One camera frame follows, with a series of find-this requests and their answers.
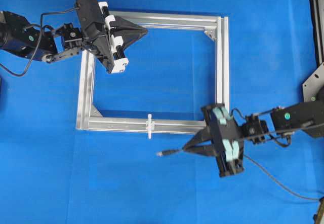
green dot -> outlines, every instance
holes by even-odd
[[[290,113],[285,113],[285,119],[289,120],[290,119]]]

black cable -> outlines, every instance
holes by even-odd
[[[14,72],[12,72],[11,70],[9,70],[8,68],[6,68],[4,65],[2,65],[1,63],[0,63],[0,67],[2,67],[4,70],[6,70],[8,73],[10,73],[10,74],[13,75],[13,76],[17,76],[17,77],[22,77],[22,76],[24,76],[24,75],[27,73],[27,71],[28,71],[28,69],[29,69],[29,67],[30,67],[30,65],[31,65],[31,62],[32,62],[32,60],[34,59],[34,57],[35,57],[35,55],[36,55],[36,53],[37,53],[37,50],[38,50],[38,48],[39,48],[39,45],[41,44],[42,35],[43,35],[43,30],[44,30],[45,27],[47,27],[47,25],[46,25],[45,27],[43,27],[43,16],[45,16],[45,15],[66,14],[66,13],[69,13],[69,12],[71,12],[71,11],[73,11],[73,10],[77,10],[77,9],[79,9],[79,7],[75,7],[75,8],[71,8],[71,9],[65,10],[65,11],[59,11],[59,12],[42,13],[42,14],[40,15],[40,25],[39,25],[39,26],[37,25],[38,27],[40,27],[40,31],[39,31],[39,36],[38,36],[37,44],[36,44],[35,50],[34,50],[32,56],[30,57],[30,59],[29,59],[27,65],[26,65],[26,67],[25,67],[23,73],[14,73]]]
[[[233,109],[232,109],[232,111],[231,111],[231,113],[230,113],[231,116],[233,116],[234,111],[237,111],[238,114],[239,114],[239,116],[240,116],[243,120],[246,121],[246,118],[243,117],[243,114],[241,113],[241,111],[240,111],[238,108],[233,108]]]
[[[288,137],[287,138],[287,144],[281,143],[279,140],[277,140],[280,137],[274,137],[272,134],[269,134],[271,140],[273,140],[274,142],[276,142],[276,144],[280,145],[283,148],[286,148],[288,146],[290,146],[292,144],[292,138]]]
[[[248,160],[250,160],[253,164],[255,164],[256,166],[258,166],[265,174],[267,174],[277,185],[279,185],[280,187],[282,187],[284,190],[286,190],[287,192],[289,192],[290,194],[304,199],[304,200],[312,200],[312,201],[319,201],[319,198],[310,198],[310,197],[305,197],[302,196],[300,194],[297,194],[293,191],[291,191],[288,187],[286,187],[285,185],[283,185],[281,182],[279,182],[274,176],[272,176],[263,166],[261,166],[259,163],[257,163],[256,161],[254,161],[252,158],[250,158],[247,155],[243,155],[245,158],[247,158]]]

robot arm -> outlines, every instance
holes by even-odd
[[[108,73],[123,72],[128,64],[124,50],[146,35],[147,29],[110,15],[106,2],[99,5],[97,0],[76,0],[74,9],[81,29],[68,23],[58,29],[47,25],[37,30],[34,27],[39,25],[30,24],[25,17],[2,11],[0,50],[22,58],[52,63],[77,55],[86,49],[98,58]],[[58,36],[61,37],[64,48],[60,53],[54,41]]]
[[[286,108],[277,107],[264,113],[245,116],[246,122],[238,125],[234,116],[229,114],[223,104],[213,104],[202,108],[206,127],[200,130],[183,147],[182,151],[215,157],[219,176],[235,175],[244,171],[244,141],[253,144],[275,140],[280,146],[287,147],[291,136],[297,130],[303,130],[313,138],[324,136],[324,100],[322,90],[317,94],[317,100],[302,102]],[[265,120],[259,117],[270,113],[275,131],[269,132]],[[286,139],[288,144],[278,141]],[[180,150],[159,152],[159,156],[170,155]]]

blue background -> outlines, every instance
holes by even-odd
[[[244,114],[298,103],[316,68],[308,0],[99,1],[229,16],[230,103]],[[0,9],[38,23],[74,2],[0,0]],[[75,13],[45,18],[70,21],[79,26]],[[97,63],[94,105],[105,115],[202,118],[214,98],[214,48],[202,32],[150,30],[126,55],[123,74]],[[191,136],[76,131],[80,59],[36,61],[20,79],[0,70],[0,223],[312,223],[316,202],[290,196],[247,160],[243,174],[220,179],[213,158],[155,156]],[[15,71],[27,62],[3,51],[0,61]],[[245,152],[293,190],[320,197],[322,144],[299,132],[287,149],[247,142]]]

aluminum frame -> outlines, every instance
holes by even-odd
[[[215,45],[215,102],[229,110],[229,36],[228,17],[174,15],[110,11],[146,28],[203,31]],[[142,133],[195,134],[206,126],[204,121],[107,118],[93,106],[95,56],[83,51],[80,69],[76,128],[79,130],[123,131]]]

